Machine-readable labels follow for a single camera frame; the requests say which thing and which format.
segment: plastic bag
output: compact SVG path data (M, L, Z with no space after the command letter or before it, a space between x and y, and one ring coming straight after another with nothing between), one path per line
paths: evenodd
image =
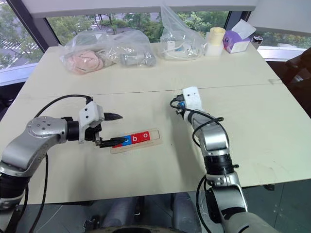
M111 50L106 32L84 31L62 47L60 59L68 70L86 74L114 64L110 59Z
M86 74L114 63L123 66L154 66L156 58L148 37L141 31L111 35L84 31L62 47L61 61L77 74Z
M159 56L166 60L194 60L204 53L205 40L191 30L177 14L161 5L163 34L160 38Z
M114 62L127 67L152 67L156 64L149 39L141 31L128 31L108 37L113 41L111 57Z

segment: window sill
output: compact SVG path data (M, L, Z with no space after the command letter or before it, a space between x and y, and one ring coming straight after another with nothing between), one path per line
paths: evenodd
M0 86L25 82L37 63L0 70Z
M286 62L301 55L307 49L259 46L258 52L267 62Z

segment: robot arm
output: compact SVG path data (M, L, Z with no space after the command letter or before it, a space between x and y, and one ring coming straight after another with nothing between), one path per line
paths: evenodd
M239 166L232 165L227 133L215 117L204 112L198 89L186 88L172 101L178 102L176 112L192 125L199 139L206 180L211 186L205 193L210 219L222 223L227 233L276 233L268 223L248 212L234 171Z
M39 167L47 151L56 144L67 141L93 141L100 148L122 143L125 138L111 138L103 141L99 137L104 120L122 118L120 115L103 113L101 106L90 101L80 112L78 121L71 117L52 118L41 116L27 123L24 132L4 149L0 161L0 218L11 217L14 208L23 197L30 178ZM8 221L0 221L5 230Z

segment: pink fabric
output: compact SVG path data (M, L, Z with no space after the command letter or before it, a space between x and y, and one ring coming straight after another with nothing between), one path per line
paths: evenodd
M86 74L103 68L103 61L96 56L94 51L80 51L67 60L70 69L78 74Z

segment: tree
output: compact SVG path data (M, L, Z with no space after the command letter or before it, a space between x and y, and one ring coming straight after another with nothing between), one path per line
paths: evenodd
M128 27L128 23L124 20L117 20L115 19L115 14L103 14L108 17L109 20L103 20L101 15L97 15L99 18L99 22L96 20L95 16L95 22L100 30L104 30L104 27L109 27L113 30L113 34L117 34L117 28L122 28L122 27Z
M0 9L0 48L5 47L8 52L1 54L0 67L13 65L13 58L25 58L30 63L38 62L42 51L35 47L35 41L21 24L7 3Z
M298 48L308 49L311 47L311 37L256 31L254 34L263 38L262 46L277 46L280 43L290 44Z
M49 18L49 23L62 45L73 39L79 32L92 30L94 20L90 16L66 16Z
M127 13L124 19L130 27L144 31L144 27L150 22L150 13Z
M152 21L146 23L146 25L144 25L144 33L151 43L159 42L163 33L162 21L160 23Z
M177 12L177 15L192 30L205 35L212 27L223 27L227 11Z

